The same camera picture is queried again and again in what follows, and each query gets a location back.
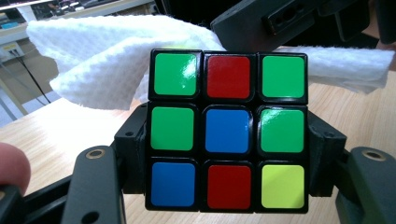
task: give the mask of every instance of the table surface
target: table surface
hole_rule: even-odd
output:
[[[374,147],[396,157],[396,72],[387,87],[368,95],[320,84],[309,87],[310,111],[347,136],[346,149]],[[73,172],[74,162],[88,147],[109,145],[130,111],[104,111],[74,105],[65,99],[0,129],[0,142],[21,148],[32,166],[27,193]],[[125,195],[128,223],[339,223],[331,198],[309,199],[309,212],[294,214],[208,214],[147,211],[144,196]]]

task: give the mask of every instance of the white cloth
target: white cloth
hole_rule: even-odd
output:
[[[309,81],[370,93],[387,84],[394,51],[293,47],[279,52],[301,52],[308,56]]]
[[[129,109],[152,49],[224,50],[206,28],[165,16],[31,21],[27,34],[58,65],[51,87],[67,100],[99,109]],[[147,76],[136,98],[147,97]]]
[[[58,65],[51,87],[75,104],[99,109],[129,109],[134,97],[147,101],[152,49],[225,50],[210,30],[166,16],[31,21],[27,34]],[[310,80],[364,92],[385,86],[393,55],[370,49],[280,50],[307,53]]]

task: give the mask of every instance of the rubik's cube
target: rubik's cube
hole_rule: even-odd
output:
[[[308,210],[306,55],[154,49],[148,98],[148,210]]]

